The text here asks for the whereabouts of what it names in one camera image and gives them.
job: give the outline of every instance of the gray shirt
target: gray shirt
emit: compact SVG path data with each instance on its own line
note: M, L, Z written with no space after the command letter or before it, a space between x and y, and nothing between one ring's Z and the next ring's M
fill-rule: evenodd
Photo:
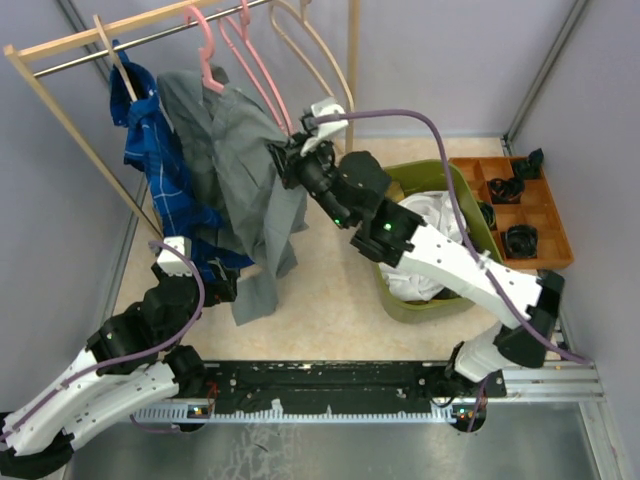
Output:
M220 95L204 88L200 72L162 74L158 89L183 144L196 198L220 211L231 227L200 236L246 253L263 268L238 284L232 305L236 323L273 313L276 278L297 265L289 237L305 228L307 201L302 187L282 187L267 149L267 143L286 144L286 135L232 85Z

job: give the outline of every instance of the orange tray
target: orange tray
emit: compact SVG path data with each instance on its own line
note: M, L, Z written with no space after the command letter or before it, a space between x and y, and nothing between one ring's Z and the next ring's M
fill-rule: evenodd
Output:
M514 269L560 269L573 263L573 253L564 232L549 184L541 172L537 180L524 181L524 193L519 204L494 205L487 182L494 178L513 177L511 163L526 157L464 157L452 158L471 187L473 196L492 205L496 212L493 238L500 249L504 264ZM508 258L502 235L513 225L526 224L538 230L538 256L530 259Z

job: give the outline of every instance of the wooden hanger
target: wooden hanger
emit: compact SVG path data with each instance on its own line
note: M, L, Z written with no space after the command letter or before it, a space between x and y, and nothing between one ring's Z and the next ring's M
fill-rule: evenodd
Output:
M129 80L129 75L127 74L127 70L124 68L124 65L122 65L122 61L120 60L120 57L118 56L118 54L113 50L113 46L111 45L111 41L109 40L109 37L107 37L107 34L104 31L104 27L102 26L102 22L100 21L99 15L93 16L93 23L96 24L96 30L98 30L98 35L100 35L100 40L102 40L102 43L104 44L104 48L106 48L107 52L109 52L109 57L111 57L111 61L113 62L113 65L118 69L118 72L120 72L120 75L122 76L124 85L127 89L127 92L129 93L129 98L131 98L132 102L136 102L138 100L138 97L136 95L135 90L133 89L131 80Z
M338 65L337 60L331 53L331 50L324 43L322 37L318 35L318 32L309 24L307 21L307 7L311 3L311 0L300 0L300 12L297 12L294 7L292 7L289 3L283 0L271 0L269 3L269 18L271 19L271 25L273 29L280 35L280 37L285 41L285 43L289 46L289 48L293 51L293 53L300 59L300 61L307 67L307 70L313 75L313 77L318 81L320 87L325 91L325 93L331 97L335 97L333 90L329 87L329 84L326 82L324 77L320 74L318 69L311 63L311 60L304 54L302 49L287 35L282 27L278 25L275 18L275 9L281 8L285 12L287 12L298 24L302 27L302 29L311 37L311 40L318 46L324 57L327 59L331 68L333 68L340 85L342 86L342 90L344 91L346 101L347 101L347 112L352 112L354 107L353 96L351 95L351 90L349 85L347 84L346 79L344 78L344 74ZM347 129L347 138L345 142L345 149L347 152L353 150L353 129Z

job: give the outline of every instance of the floor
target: floor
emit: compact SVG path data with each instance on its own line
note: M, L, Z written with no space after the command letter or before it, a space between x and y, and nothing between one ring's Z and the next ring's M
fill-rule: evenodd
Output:
M500 156L497 138L450 138L450 157ZM370 150L383 166L438 158L430 138L360 139L356 150ZM495 323L483 308L419 325L394 321L383 310L371 263L349 245L341 231L312 201L309 229L293 244L299 265L280 281L280 306L269 317L236 326L230 306L206 311L185 336L203 359L216 360L445 360L461 340ZM157 282L149 267L152 239L140 225L129 255L116 313L138 301Z
M70 480L597 480L576 404L491 405L472 435L434 424L211 425L149 435L118 424Z

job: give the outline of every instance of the black object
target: black object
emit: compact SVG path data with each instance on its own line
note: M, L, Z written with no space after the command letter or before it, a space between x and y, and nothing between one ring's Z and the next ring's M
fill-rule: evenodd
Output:
M473 409L475 405L456 405L453 410L453 416L456 419L456 422L451 426L456 430L462 433L474 433L480 430L480 428L484 425L485 420L487 419L487 409L480 408L475 413L475 420L473 421L473 427L471 427L471 432L467 432L469 430L469 424L472 420Z
M540 169L544 161L544 153L539 148L529 154L527 158L516 160L511 164L513 174L522 180L535 180L540 178Z
M171 368L174 383L180 387L178 397L191 397L198 393L204 384L206 369L198 352L192 346L177 346L162 363Z
M547 271L538 283L542 291L536 306L530 306L527 310L531 317L529 325L548 340L551 338L558 318L564 278L557 273ZM523 367L540 368L544 364L545 346L522 326L513 330L503 326L493 344L498 347L503 357Z
M434 397L477 393L478 385L464 377L447 378L446 366L447 362L219 361L206 364L206 381L194 397L205 398L207 383L215 382L217 414L271 410L275 399L290 414L323 414L329 406L334 414L429 413ZM502 372L489 378L486 394L506 396Z
M283 186L302 185L340 228L359 225L351 244L369 260L395 267L414 248L422 217L385 198L391 177L370 152L351 152L336 166L331 142L301 155L310 137L299 132L284 147L269 145Z
M37 480L69 463L73 448L70 435L59 433L46 449L33 455L16 456L13 448L0 452L0 472L3 476Z
M482 200L478 201L478 206L480 207L480 212L482 213L482 218L484 218L485 223L489 227L489 230L496 229L496 211L490 203L483 202Z
M536 258L538 256L538 230L531 225L514 225L503 234L507 258Z
M232 302L237 294L237 272L219 264L211 265L216 280L205 283L205 306ZM114 315L87 340L98 362L152 348L178 333L198 304L198 287L192 277L169 277L157 266L152 271L159 280L147 290L142 302ZM158 358L150 355L97 370L98 375L127 375L140 365Z
M524 193L524 181L517 177L508 180L494 178L487 182L487 186L491 202L496 205L520 203L520 197Z

